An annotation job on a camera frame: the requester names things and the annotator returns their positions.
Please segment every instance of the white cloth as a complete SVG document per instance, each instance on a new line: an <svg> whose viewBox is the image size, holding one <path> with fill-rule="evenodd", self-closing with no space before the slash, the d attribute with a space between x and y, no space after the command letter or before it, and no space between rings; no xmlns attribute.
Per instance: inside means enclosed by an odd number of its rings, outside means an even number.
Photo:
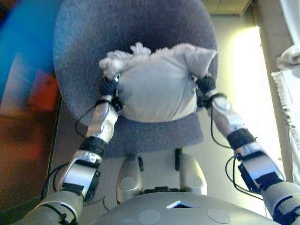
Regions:
<svg viewBox="0 0 300 225"><path fill-rule="evenodd" d="M284 51L277 67L281 71L272 76L289 125L293 181L300 185L300 44Z"/></svg>
<svg viewBox="0 0 300 225"><path fill-rule="evenodd" d="M127 119L166 122L196 111L196 85L191 75L203 78L207 74L215 50L179 44L151 54L141 43L131 50L134 54L109 52L99 62L108 79L120 74L117 89Z"/></svg>

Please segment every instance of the gray office chair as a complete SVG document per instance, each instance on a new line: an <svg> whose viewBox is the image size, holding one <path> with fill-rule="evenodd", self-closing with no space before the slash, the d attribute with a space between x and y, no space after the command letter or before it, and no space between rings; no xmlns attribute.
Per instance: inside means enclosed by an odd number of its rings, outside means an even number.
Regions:
<svg viewBox="0 0 300 225"><path fill-rule="evenodd" d="M152 51L178 43L216 49L214 28L200 0L66 0L54 29L53 60L60 91L79 118L99 99L98 62L114 50L142 42ZM217 58L209 68L217 76ZM92 113L81 122L88 125ZM105 157L182 148L203 140L196 113L163 123L120 116Z"/></svg>

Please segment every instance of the blurry object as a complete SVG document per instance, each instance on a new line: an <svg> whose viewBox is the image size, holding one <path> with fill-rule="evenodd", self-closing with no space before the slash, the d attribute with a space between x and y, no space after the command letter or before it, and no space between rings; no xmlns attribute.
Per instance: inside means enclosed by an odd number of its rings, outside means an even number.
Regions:
<svg viewBox="0 0 300 225"><path fill-rule="evenodd" d="M47 176L59 97L53 28L61 2L0 0L6 17L0 30L0 210L39 195Z"/></svg>
<svg viewBox="0 0 300 225"><path fill-rule="evenodd" d="M35 70L26 54L20 52L15 54L0 102L0 115L26 117L27 110L23 108L27 107Z"/></svg>
<svg viewBox="0 0 300 225"><path fill-rule="evenodd" d="M59 95L58 84L52 74L36 72L36 79L28 99L28 103L36 111L52 112Z"/></svg>

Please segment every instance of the floor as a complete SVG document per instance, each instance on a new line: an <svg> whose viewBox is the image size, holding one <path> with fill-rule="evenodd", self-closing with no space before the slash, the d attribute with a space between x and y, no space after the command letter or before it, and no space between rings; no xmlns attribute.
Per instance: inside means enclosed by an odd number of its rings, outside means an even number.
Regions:
<svg viewBox="0 0 300 225"><path fill-rule="evenodd" d="M243 17L214 16L212 20L216 28L219 56L217 87L228 95L236 112L245 119L249 130L258 137L270 156L282 167L259 29L255 27L253 17L249 13ZM219 147L212 141L210 119L205 110L199 112L199 119L202 123L204 141L199 145L186 147L184 152L198 160L208 183L208 195L267 216L262 201L234 189L225 175L225 163L233 155L233 151ZM67 162L81 143L81 138L74 131L74 123L75 119L63 104L53 168ZM226 143L225 138L216 129L214 133L219 142ZM142 158L145 168L142 173L144 189L155 186L179 187L179 174L174 170L174 150L142 154ZM104 196L108 208L116 206L115 185L122 160L114 158L103 161L94 203L84 207L81 224L89 224L97 216L105 213L102 202ZM237 182L243 184L239 175Z"/></svg>

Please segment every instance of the white curtain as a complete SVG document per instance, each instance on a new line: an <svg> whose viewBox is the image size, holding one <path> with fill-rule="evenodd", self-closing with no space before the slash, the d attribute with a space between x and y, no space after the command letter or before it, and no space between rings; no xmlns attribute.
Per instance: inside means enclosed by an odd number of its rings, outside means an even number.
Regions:
<svg viewBox="0 0 300 225"><path fill-rule="evenodd" d="M289 125L293 182L300 185L300 43L282 53L277 67L272 76Z"/></svg>

